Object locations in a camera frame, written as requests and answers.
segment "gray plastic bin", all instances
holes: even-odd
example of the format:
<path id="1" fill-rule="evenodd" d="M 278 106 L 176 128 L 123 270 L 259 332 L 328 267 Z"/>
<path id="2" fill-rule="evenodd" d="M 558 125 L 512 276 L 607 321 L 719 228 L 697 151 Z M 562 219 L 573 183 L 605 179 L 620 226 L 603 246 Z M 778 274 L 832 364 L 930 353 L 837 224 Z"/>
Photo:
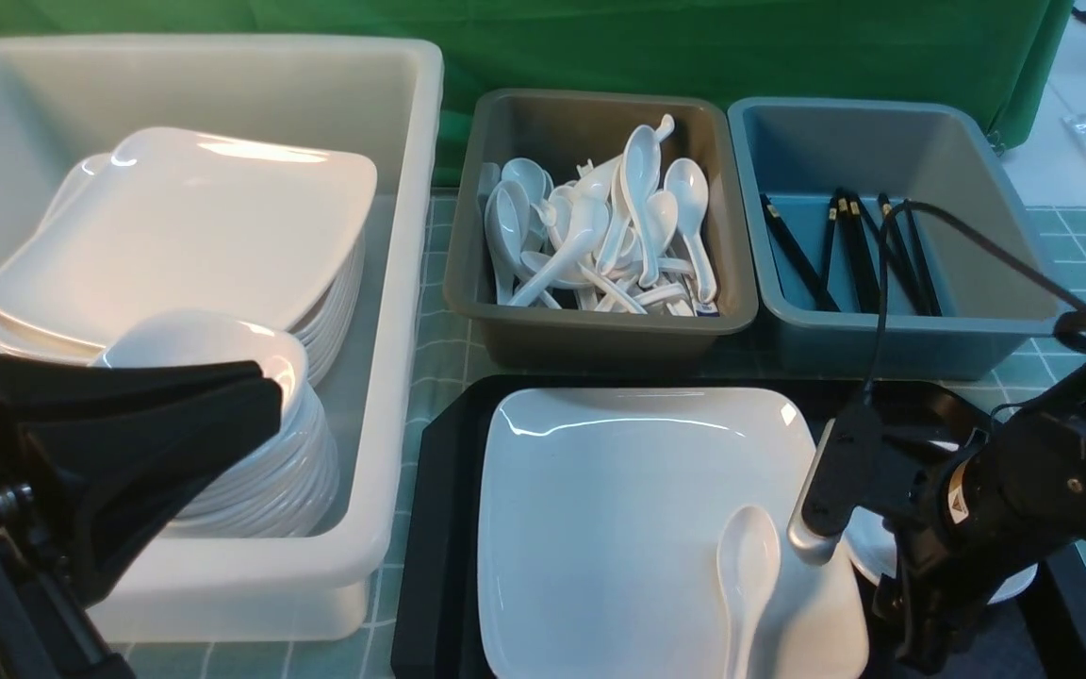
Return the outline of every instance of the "gray plastic bin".
<path id="1" fill-rule="evenodd" d="M 477 198 L 482 163 L 517 155 L 538 161 L 556 184 L 577 179 L 586 160 L 622 152 L 637 125 L 671 113 L 675 131 L 661 146 L 661 168 L 681 155 L 702 166 L 711 202 L 703 238 L 719 281 L 718 318 L 514 309 L 494 304 L 492 265 Z M 740 197 L 735 155 L 724 113 L 697 99 L 601 95 L 594 91 L 502 89 L 475 109 L 455 226 L 446 257 L 444 296 L 455 313 L 476 322 L 492 360 L 510 367 L 691 367 L 719 336 L 743 330 L 757 315 L 757 285 Z"/>
<path id="2" fill-rule="evenodd" d="M 831 291 L 842 312 L 813 311 L 770 238 L 760 193 L 770 197 L 816 265 L 828 201 L 844 186 L 861 193 L 875 218 L 879 192 L 896 204 L 912 198 L 945 208 L 1041 267 L 1025 206 L 977 125 L 960 111 L 932 103 L 754 98 L 734 103 L 728 118 L 760 297 L 772 314 L 781 364 L 793 373 L 866 374 L 877 317 L 854 313 L 846 293 L 853 287 L 842 289 L 847 279 L 836 275 Z M 975 379 L 1030 337 L 1050 335 L 1059 302 L 938 219 L 917 219 L 945 315 L 918 317 L 904 297 L 892 298 L 879 375 Z M 833 269 L 844 269 L 844 262 L 841 251 Z M 894 276 L 891 288 L 897 289 Z"/>

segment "white plastic bin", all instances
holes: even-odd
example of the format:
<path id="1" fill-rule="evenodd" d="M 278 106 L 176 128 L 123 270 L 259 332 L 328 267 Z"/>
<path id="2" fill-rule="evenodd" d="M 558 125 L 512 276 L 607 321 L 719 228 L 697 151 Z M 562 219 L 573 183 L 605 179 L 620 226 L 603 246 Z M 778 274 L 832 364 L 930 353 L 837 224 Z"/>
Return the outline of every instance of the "white plastic bin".
<path id="1" fill-rule="evenodd" d="M 440 50 L 416 39 L 0 39 L 0 262 L 66 168 L 151 125 L 353 151 L 379 167 L 354 322 L 318 386 L 353 463 L 349 491 L 315 537 L 156 539 L 91 612 L 108 640 L 336 640 L 365 618 L 400 481 L 441 74 Z"/>

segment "white square plate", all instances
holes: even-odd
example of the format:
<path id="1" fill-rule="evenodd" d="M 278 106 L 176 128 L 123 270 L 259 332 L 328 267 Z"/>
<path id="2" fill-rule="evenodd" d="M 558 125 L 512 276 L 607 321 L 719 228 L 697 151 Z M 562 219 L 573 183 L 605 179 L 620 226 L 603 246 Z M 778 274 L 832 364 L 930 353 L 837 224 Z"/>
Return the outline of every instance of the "white square plate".
<path id="1" fill-rule="evenodd" d="M 489 431 L 477 548 L 494 674 L 719 679 L 719 533 L 745 503 L 768 508 L 784 533 L 813 455 L 803 414 L 773 391 L 507 397 Z M 754 667 L 860 675 L 869 641 L 847 550 L 812 568 L 782 542 Z"/>
<path id="2" fill-rule="evenodd" d="M 365 155 L 148 128 L 0 267 L 0 314 L 103 347 L 181 309 L 288 330 L 375 198 Z"/>

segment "blue-gray plastic bin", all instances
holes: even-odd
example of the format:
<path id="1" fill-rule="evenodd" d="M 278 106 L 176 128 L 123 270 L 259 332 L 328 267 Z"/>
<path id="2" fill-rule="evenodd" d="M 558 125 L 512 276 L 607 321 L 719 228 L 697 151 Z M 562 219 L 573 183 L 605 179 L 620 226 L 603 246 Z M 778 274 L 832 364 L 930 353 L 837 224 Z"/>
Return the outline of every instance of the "blue-gray plastic bin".
<path id="1" fill-rule="evenodd" d="M 844 186 L 861 193 L 880 223 L 880 192 L 894 204 L 905 198 L 933 203 L 1041 268 L 1025 206 L 965 113 L 932 103 L 752 98 L 734 103 L 728 120 L 761 301 L 781 364 L 792 373 L 866 374 L 877 317 L 856 313 L 839 232 L 829 289 L 842 311 L 815 311 L 771 240 L 760 193 L 816 266 L 829 199 Z M 1050 335 L 1061 312 L 1055 298 L 938 219 L 917 219 L 945 315 L 910 314 L 906 298 L 894 293 L 880 377 L 976 379 L 1030 337 Z M 897 288 L 892 276 L 889 289 Z"/>

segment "stack of bowls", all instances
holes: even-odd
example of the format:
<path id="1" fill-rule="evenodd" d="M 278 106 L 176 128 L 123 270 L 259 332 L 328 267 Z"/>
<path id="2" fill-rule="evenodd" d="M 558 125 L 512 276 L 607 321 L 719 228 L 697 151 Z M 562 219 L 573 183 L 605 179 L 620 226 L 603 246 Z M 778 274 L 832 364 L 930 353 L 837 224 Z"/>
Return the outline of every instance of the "stack of bowls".
<path id="1" fill-rule="evenodd" d="M 229 361 L 255 361 L 263 375 L 279 382 L 281 428 L 178 513 L 167 533 L 307 536 L 338 494 L 340 468 L 325 408 L 306 383 L 307 353 L 298 339 L 224 314 L 175 311 L 139 323 L 90 365 L 163 367 Z"/>
<path id="2" fill-rule="evenodd" d="M 354 314 L 374 198 L 363 155 L 139 130 L 77 163 L 0 267 L 0 353 L 86 365 L 126 328 L 198 309 L 293 335 L 319 382 Z"/>

